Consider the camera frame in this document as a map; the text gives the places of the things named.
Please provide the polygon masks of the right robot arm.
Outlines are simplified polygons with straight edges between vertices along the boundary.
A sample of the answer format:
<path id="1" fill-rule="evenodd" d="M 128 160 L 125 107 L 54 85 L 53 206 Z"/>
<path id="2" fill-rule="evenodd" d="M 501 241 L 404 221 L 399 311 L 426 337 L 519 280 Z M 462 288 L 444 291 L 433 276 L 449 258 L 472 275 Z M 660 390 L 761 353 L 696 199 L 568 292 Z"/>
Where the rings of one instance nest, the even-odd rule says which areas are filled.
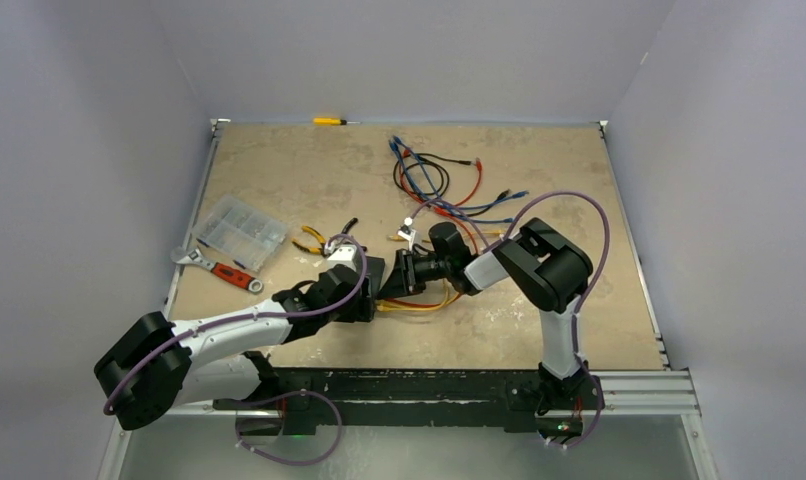
<path id="1" fill-rule="evenodd" d="M 581 353 L 576 307 L 593 273 L 588 255 L 544 221 L 534 218 L 492 250 L 475 254 L 457 225 L 433 225 L 432 249 L 400 249 L 389 277 L 379 289 L 380 300 L 421 294 L 426 284 L 445 281 L 458 295 L 474 296 L 512 280 L 539 311 L 543 334 L 540 381 L 543 399 L 563 407 L 580 391 L 576 375 L 586 365 Z"/>

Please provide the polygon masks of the black network switch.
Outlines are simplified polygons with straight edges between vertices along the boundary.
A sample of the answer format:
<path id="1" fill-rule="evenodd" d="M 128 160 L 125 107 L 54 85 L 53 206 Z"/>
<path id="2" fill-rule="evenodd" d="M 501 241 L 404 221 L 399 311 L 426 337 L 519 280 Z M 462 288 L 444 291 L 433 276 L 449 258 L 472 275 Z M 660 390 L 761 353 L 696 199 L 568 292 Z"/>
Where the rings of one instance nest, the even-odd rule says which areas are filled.
<path id="1" fill-rule="evenodd" d="M 381 288 L 385 260 L 379 257 L 367 256 L 367 273 L 363 280 L 361 290 L 351 299 L 351 309 L 348 312 L 348 321 L 371 322 L 376 312 L 377 295 Z"/>

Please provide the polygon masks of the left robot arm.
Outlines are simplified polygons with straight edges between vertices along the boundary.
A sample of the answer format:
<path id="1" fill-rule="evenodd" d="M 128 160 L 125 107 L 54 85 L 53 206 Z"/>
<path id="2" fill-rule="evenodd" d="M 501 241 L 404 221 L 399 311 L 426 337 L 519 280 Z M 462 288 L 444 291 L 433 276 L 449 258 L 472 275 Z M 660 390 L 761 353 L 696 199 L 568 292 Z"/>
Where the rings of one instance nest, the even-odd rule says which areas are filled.
<path id="1" fill-rule="evenodd" d="M 334 321 L 366 321 L 375 290 L 368 269 L 337 265 L 235 312 L 174 321 L 148 313 L 94 367 L 103 412 L 136 430 L 187 403 L 233 399 L 266 408 L 277 382 L 259 348 L 313 336 Z"/>

